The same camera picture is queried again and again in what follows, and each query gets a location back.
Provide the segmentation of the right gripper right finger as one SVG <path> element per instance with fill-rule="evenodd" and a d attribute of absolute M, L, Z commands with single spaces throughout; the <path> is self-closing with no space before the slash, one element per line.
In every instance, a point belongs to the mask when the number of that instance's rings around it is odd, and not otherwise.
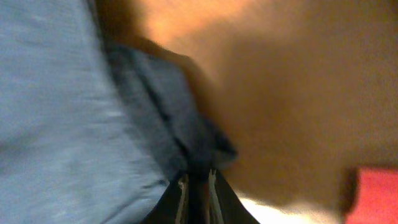
<path fill-rule="evenodd" d="M 218 170 L 208 178 L 210 224 L 259 224 Z"/>

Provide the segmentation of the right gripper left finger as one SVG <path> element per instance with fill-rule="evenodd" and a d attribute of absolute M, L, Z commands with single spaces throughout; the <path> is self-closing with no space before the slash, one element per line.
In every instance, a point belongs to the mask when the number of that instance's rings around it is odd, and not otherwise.
<path fill-rule="evenodd" d="M 142 224 L 175 224 L 181 202 L 187 196 L 188 175 L 179 173 L 171 181 L 152 211 L 141 221 Z"/>

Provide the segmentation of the dark navy blue shorts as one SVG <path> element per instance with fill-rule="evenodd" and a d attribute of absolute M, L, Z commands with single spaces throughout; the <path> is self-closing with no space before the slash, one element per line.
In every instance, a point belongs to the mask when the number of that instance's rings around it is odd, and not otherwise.
<path fill-rule="evenodd" d="M 1 2 L 1 222 L 140 223 L 236 158 L 173 63 L 114 43 L 94 1 Z"/>

